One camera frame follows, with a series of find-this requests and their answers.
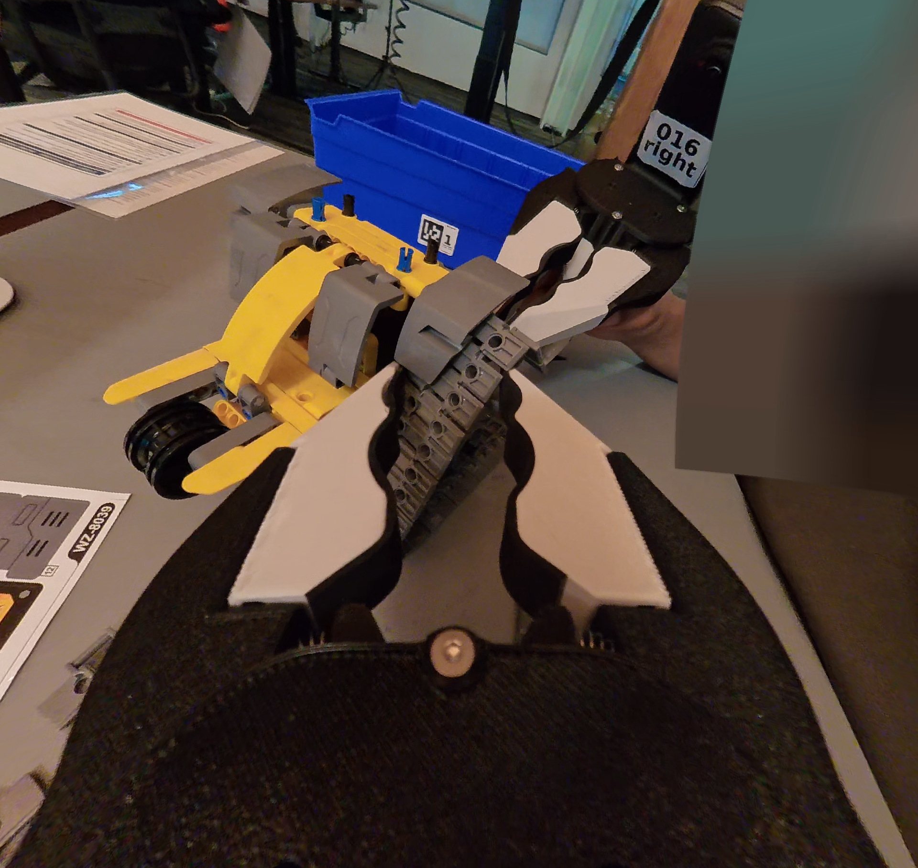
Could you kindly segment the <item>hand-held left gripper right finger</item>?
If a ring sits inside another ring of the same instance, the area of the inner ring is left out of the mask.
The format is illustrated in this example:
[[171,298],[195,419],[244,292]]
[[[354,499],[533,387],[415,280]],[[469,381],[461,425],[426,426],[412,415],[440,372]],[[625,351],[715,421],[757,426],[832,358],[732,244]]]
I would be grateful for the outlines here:
[[518,371],[502,380],[513,478],[502,582],[535,619],[563,608],[576,633],[601,608],[671,609],[671,596],[612,467],[611,449]]

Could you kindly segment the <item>person's right hand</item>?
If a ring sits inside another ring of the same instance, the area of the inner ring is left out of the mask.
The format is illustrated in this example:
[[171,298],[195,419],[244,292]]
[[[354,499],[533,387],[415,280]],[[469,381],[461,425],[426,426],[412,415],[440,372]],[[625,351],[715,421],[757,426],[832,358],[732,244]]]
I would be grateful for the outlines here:
[[668,292],[647,307],[616,311],[588,336],[626,346],[648,367],[677,381],[685,307],[684,299]]

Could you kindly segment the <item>printed white paper sheet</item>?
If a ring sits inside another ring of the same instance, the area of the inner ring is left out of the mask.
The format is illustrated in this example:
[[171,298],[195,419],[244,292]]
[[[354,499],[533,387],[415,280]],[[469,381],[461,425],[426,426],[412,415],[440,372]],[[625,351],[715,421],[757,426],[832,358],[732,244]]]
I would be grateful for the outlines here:
[[281,154],[124,92],[1,111],[3,181],[111,219]]

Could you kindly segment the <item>brown wooden post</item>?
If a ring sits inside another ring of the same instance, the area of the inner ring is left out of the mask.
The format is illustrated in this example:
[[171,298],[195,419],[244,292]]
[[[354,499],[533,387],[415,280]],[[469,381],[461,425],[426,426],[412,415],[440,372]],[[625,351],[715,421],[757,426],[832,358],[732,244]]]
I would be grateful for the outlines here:
[[655,108],[698,2],[660,2],[612,118],[602,132],[594,153],[595,160],[625,163],[629,159]]

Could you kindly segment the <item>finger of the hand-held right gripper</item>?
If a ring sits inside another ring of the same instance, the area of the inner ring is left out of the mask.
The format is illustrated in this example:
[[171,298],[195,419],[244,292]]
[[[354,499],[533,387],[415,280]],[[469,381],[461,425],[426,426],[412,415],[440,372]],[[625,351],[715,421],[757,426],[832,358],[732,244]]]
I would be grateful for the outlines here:
[[551,201],[506,237],[497,259],[495,280],[534,281],[545,270],[566,265],[582,236],[577,211],[559,200]]
[[590,331],[603,322],[612,302],[650,270],[651,265],[631,250],[595,250],[580,276],[560,282],[547,301],[523,310],[512,329],[532,345],[553,345]]

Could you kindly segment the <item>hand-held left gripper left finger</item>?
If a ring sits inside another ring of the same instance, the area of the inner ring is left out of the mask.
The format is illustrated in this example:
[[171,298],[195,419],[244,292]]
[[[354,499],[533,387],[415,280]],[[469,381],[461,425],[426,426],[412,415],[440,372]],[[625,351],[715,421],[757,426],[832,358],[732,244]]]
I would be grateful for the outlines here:
[[388,364],[293,442],[230,606],[304,600],[381,541],[387,497],[371,446],[392,413],[399,370]]

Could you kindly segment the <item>hanging white paper sheet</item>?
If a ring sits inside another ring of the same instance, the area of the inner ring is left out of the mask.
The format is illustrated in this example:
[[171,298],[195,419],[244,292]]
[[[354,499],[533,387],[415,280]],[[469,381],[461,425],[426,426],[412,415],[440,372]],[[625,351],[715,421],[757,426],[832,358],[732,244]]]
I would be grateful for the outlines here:
[[271,58],[270,47],[247,13],[233,8],[229,29],[217,42],[214,74],[248,116],[262,95]]

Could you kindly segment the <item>yellow black toy vehicle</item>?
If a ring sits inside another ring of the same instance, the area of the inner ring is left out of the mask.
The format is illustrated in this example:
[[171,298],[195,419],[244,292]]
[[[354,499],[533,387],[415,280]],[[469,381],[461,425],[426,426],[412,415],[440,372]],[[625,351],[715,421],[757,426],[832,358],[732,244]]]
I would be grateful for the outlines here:
[[388,474],[407,530],[488,416],[504,375],[537,350],[500,316],[527,282],[480,257],[449,270],[322,196],[234,215],[254,278],[221,338],[112,384],[142,414],[123,449],[155,493],[181,500],[238,484],[393,360],[405,376]]

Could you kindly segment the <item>black metal pole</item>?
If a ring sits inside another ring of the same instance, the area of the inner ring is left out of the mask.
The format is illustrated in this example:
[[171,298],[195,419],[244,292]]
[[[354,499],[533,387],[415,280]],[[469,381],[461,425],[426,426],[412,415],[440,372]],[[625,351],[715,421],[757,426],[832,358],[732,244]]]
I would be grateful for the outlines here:
[[489,0],[464,114],[488,124],[499,93],[509,80],[522,0]]

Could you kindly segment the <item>blue plastic bin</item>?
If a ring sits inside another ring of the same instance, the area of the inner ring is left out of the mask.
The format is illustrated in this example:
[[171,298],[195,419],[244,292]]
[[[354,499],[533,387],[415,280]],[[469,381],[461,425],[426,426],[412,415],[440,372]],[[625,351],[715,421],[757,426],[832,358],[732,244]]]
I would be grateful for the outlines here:
[[453,269],[496,259],[523,200],[544,179],[583,163],[439,105],[405,103],[397,91],[307,102],[314,159],[340,179],[330,206],[354,197],[355,215],[423,252],[442,235]]

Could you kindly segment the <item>yellow printed sticker sheet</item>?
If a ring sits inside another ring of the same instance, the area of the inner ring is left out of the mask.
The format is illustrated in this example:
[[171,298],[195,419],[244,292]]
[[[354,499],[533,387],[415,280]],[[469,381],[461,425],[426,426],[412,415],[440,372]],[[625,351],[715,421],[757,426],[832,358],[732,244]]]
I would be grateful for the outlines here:
[[131,496],[1,482],[1,695]]

